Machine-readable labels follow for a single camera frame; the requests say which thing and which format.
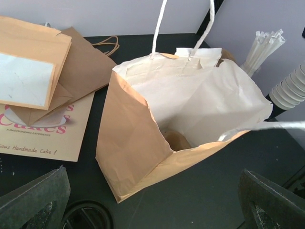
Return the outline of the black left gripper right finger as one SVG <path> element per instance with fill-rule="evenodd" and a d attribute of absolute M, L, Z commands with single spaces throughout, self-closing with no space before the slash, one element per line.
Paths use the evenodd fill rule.
<path fill-rule="evenodd" d="M 238 197 L 244 223 L 240 229 L 303 229 L 305 200 L 248 170 L 243 170 Z"/>

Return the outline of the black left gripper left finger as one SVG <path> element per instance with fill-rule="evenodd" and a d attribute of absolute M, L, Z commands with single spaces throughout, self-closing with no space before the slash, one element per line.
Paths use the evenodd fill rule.
<path fill-rule="evenodd" d="M 71 187 L 61 166 L 0 198 L 2 229 L 58 229 Z"/>

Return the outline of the orange kraft paper bag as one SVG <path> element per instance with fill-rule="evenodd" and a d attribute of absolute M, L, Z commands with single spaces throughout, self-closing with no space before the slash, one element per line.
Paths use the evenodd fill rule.
<path fill-rule="evenodd" d="M 222 49 L 193 48 L 115 66 L 99 129 L 96 160 L 118 203 L 203 161 L 247 133 L 304 129 L 304 121 L 269 122 L 272 104 Z"/>

